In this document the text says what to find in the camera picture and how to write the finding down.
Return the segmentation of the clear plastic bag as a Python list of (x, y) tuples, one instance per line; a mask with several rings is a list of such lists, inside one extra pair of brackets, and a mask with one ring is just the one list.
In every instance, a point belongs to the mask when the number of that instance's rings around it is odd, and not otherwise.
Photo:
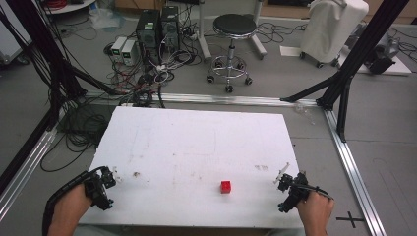
[(89, 18), (91, 26), (96, 30), (119, 29), (125, 23), (122, 16), (110, 9), (91, 9), (89, 10)]

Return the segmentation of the person's right hand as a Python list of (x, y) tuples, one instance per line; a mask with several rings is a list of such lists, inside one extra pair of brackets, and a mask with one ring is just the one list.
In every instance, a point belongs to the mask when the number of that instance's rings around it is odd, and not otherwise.
[(327, 225), (334, 200), (317, 192), (310, 192), (308, 199), (297, 204), (306, 236), (328, 236)]

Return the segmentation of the clear plastic scrap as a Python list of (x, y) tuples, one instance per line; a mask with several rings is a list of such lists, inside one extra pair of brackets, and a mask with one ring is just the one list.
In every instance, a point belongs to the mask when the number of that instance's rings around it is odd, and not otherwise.
[(311, 113), (311, 110), (310, 110), (308, 107), (304, 106), (304, 105), (303, 105), (303, 104), (301, 104), (301, 103), (296, 103), (296, 104), (295, 104), (295, 111), (296, 111), (298, 114), (300, 114), (300, 115), (302, 115), (303, 117), (305, 117), (305, 118), (309, 121), (309, 123), (310, 123), (311, 125), (315, 125), (315, 124), (316, 124), (316, 122), (315, 122), (315, 120), (314, 120), (314, 118), (313, 118), (313, 115), (312, 115), (312, 113)]

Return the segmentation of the person's left hand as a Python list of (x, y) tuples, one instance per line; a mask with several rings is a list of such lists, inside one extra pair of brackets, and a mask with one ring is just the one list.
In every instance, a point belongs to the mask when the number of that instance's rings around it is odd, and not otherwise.
[(91, 203), (92, 199), (85, 194), (84, 184), (74, 187), (56, 203), (47, 236), (73, 236)]

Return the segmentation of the white floor board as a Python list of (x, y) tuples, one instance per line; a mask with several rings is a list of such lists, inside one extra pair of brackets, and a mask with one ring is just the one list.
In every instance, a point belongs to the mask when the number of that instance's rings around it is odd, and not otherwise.
[[(340, 65), (344, 63), (349, 53), (350, 50), (347, 47), (343, 46), (340, 51), (340, 56), (338, 58), (338, 62)], [(412, 74), (411, 70), (397, 56), (394, 56), (392, 60), (393, 64), (383, 72), (383, 75), (409, 76)], [(365, 65), (362, 65), (359, 68), (358, 72), (361, 74), (372, 74), (372, 72)]]

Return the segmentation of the black frame post with braces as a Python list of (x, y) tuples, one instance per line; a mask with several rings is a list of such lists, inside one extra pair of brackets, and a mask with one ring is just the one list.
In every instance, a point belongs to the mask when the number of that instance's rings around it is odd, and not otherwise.
[(325, 111), (332, 111), (334, 103), (339, 100), (336, 133), (345, 143), (345, 122), (350, 92), (350, 84), (359, 68), (371, 54), (410, 0), (383, 0), (376, 14), (366, 26), (359, 40), (354, 45), (338, 71), (328, 79), (306, 88), (281, 101), (295, 102), (320, 89), (326, 89), (316, 103)]

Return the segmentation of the long aluminium floor rail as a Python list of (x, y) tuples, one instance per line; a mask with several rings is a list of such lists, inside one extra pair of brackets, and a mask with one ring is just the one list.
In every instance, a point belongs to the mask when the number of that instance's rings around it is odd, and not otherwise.
[[(255, 97), (255, 96), (234, 96), (234, 95), (208, 95), (208, 94), (186, 94), (186, 93), (167, 93), (161, 94), (163, 102), (171, 103), (201, 103), (201, 104), (221, 104), (221, 105), (240, 105), (240, 106), (266, 106), (266, 107), (317, 107), (314, 99), (300, 99), (295, 102), (283, 101), (274, 97)], [(159, 101), (157, 94), (152, 96), (154, 101)]]

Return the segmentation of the white covered machine on wheels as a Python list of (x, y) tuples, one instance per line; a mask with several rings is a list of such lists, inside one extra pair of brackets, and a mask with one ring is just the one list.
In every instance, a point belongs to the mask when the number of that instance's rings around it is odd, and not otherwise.
[(312, 57), (318, 68), (333, 62), (368, 11), (364, 0), (314, 0), (300, 44), (300, 58)]

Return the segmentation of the black round stool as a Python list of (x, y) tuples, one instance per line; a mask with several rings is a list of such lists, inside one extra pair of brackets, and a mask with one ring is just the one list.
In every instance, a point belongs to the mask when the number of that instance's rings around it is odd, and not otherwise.
[(228, 38), (230, 44), (226, 55), (219, 55), (211, 60), (206, 81), (212, 84), (216, 77), (225, 79), (225, 91), (228, 93), (234, 91), (230, 84), (231, 79), (244, 77), (244, 83), (250, 85), (253, 80), (247, 71), (247, 64), (235, 55), (235, 41), (253, 36), (257, 31), (256, 23), (243, 15), (225, 14), (214, 19), (212, 28), (219, 36)]

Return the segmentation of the black grey device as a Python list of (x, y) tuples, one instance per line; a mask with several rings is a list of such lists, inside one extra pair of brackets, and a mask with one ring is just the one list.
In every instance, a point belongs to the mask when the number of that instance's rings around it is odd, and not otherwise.
[(398, 40), (386, 33), (368, 55), (364, 65), (372, 74), (380, 75), (394, 64), (393, 57), (398, 52)]

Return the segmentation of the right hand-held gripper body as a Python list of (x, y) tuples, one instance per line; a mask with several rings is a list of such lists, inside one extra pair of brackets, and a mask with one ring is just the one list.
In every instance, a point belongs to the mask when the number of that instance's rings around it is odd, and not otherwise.
[(288, 213), (301, 200), (306, 200), (308, 191), (305, 187), (308, 185), (307, 177), (304, 173), (299, 172), (295, 178), (289, 174), (283, 174), (279, 180), (278, 189), (282, 192), (288, 191), (288, 197), (284, 202), (278, 205), (280, 212)]

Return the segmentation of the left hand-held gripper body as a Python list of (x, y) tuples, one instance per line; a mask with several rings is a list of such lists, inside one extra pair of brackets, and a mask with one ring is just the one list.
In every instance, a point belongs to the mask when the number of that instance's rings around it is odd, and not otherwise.
[(109, 199), (106, 190), (116, 185), (113, 173), (107, 166), (100, 166), (88, 173), (84, 181), (85, 194), (91, 199), (91, 205), (102, 210), (112, 208), (113, 200)]

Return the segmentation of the white desk leg frame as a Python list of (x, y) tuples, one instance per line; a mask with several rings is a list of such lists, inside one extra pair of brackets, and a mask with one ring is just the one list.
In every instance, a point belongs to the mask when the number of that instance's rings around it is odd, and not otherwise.
[[(255, 0), (255, 9), (254, 9), (254, 16), (253, 16), (253, 20), (255, 23), (259, 21), (263, 2), (264, 0)], [(197, 32), (197, 39), (201, 47), (201, 50), (203, 52), (204, 59), (207, 61), (211, 59), (211, 53), (209, 51), (209, 46), (205, 39), (205, 12), (204, 12), (205, 0), (198, 0), (198, 3), (199, 3), (199, 23), (198, 23), (199, 29)], [(261, 44), (260, 40), (255, 34), (251, 36), (250, 39), (253, 42), (253, 45), (255, 46), (257, 52), (259, 53), (260, 59), (263, 59), (268, 54), (264, 46)]]

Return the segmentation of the white power supply unit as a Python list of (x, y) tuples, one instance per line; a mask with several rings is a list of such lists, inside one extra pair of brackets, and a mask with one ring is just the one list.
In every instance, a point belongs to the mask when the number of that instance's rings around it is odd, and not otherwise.
[(110, 50), (113, 56), (113, 60), (117, 63), (123, 63), (122, 49), (127, 40), (126, 36), (119, 36), (111, 46)]
[(126, 66), (134, 66), (137, 61), (136, 43), (133, 39), (128, 39), (122, 49), (122, 57)]

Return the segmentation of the round white table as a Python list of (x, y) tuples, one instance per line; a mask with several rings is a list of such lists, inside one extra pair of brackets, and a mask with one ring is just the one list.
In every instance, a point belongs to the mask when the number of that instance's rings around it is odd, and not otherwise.
[(48, 15), (78, 11), (94, 4), (96, 0), (45, 0), (43, 9)]

